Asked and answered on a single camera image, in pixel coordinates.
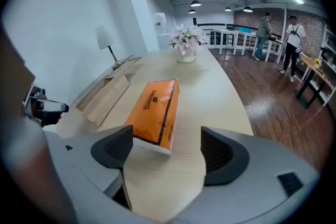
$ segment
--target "orange package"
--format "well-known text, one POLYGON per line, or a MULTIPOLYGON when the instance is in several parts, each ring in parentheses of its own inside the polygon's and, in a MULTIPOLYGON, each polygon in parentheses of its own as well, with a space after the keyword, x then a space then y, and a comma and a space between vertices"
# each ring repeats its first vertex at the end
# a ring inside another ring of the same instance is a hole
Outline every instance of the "orange package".
POLYGON ((124 125, 133 125, 136 144, 170 154, 180 89, 178 80, 149 82, 124 125))

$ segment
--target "brown hardwood floor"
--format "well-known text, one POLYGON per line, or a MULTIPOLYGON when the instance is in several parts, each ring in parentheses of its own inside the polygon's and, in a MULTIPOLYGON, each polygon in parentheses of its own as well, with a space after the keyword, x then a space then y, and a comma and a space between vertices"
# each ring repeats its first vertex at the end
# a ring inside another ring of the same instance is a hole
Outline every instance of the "brown hardwood floor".
MULTIPOLYGON (((229 50, 223 50, 222 55, 218 49, 210 52, 236 88, 253 134, 282 143, 322 170, 335 133, 328 108, 315 99, 309 109, 304 109, 293 93, 302 83, 297 78, 291 83, 289 73, 280 74, 283 63, 276 64, 273 56, 268 62, 257 62, 252 51, 245 51, 244 56, 240 51, 235 56, 229 50)), ((313 92, 308 87, 303 95, 310 100, 313 92)))

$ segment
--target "yellow flower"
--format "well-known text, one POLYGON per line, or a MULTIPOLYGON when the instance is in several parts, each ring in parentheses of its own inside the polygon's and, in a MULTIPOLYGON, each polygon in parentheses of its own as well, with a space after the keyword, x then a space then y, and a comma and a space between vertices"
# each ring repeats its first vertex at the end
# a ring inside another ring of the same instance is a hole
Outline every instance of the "yellow flower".
POLYGON ((321 60, 319 60, 319 59, 315 59, 315 63, 317 63, 319 66, 321 66, 321 65, 322 65, 322 61, 321 61, 321 60))

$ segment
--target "green jacket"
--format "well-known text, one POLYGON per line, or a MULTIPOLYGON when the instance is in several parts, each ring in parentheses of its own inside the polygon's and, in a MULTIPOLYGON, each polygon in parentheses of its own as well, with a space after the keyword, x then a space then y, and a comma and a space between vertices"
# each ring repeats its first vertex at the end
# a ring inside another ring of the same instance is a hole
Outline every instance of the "green jacket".
POLYGON ((267 38, 267 36, 270 37, 272 34, 269 20, 266 17, 263 17, 260 20, 261 22, 257 31, 257 36, 262 38, 267 38))

